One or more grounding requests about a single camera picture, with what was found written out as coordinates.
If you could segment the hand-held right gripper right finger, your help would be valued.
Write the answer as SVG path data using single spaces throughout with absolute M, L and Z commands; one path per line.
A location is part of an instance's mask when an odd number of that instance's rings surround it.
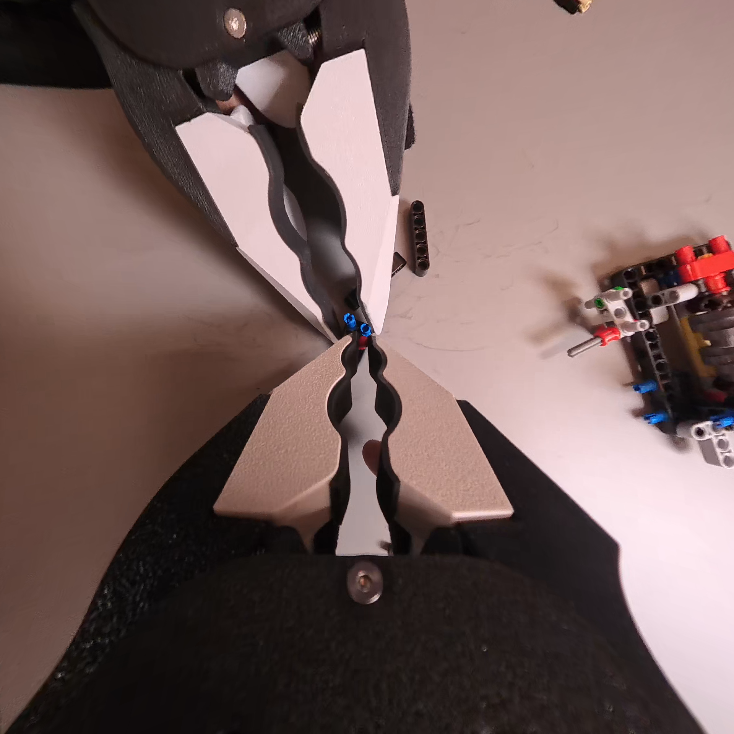
M 377 337 L 369 370 L 385 424 L 377 497 L 393 554 L 419 554 L 440 528 L 510 518 L 510 500 L 453 394 Z

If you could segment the black double lego beam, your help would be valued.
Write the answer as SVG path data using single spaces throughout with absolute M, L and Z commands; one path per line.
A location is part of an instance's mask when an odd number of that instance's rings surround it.
M 409 237 L 412 245 L 414 273 L 424 277 L 430 267 L 429 246 L 427 242 L 427 222 L 425 205 L 421 200 L 414 200 L 409 206 Z

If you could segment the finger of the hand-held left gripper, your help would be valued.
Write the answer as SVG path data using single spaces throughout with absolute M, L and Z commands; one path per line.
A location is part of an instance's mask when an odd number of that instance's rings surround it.
M 280 153 L 247 113 L 207 112 L 175 130 L 243 258 L 317 330 L 336 342 L 342 328 L 318 283 L 305 220 L 285 182 Z
M 381 334 L 390 296 L 399 196 L 392 195 L 365 51 L 326 61 L 300 115 L 312 159 L 335 184 L 361 299 Z

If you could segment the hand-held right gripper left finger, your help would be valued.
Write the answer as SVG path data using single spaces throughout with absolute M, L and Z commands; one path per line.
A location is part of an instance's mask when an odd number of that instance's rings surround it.
M 352 408 L 360 339 L 349 335 L 271 391 L 214 503 L 217 515 L 294 528 L 333 554 L 350 495 L 341 422 Z

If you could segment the lego car chassis assembly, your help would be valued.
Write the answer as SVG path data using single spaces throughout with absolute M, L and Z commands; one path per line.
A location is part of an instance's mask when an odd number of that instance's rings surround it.
M 589 338 L 577 357 L 627 343 L 644 420 L 697 445 L 706 463 L 733 466 L 733 250 L 724 235 L 631 264 L 585 301 Z

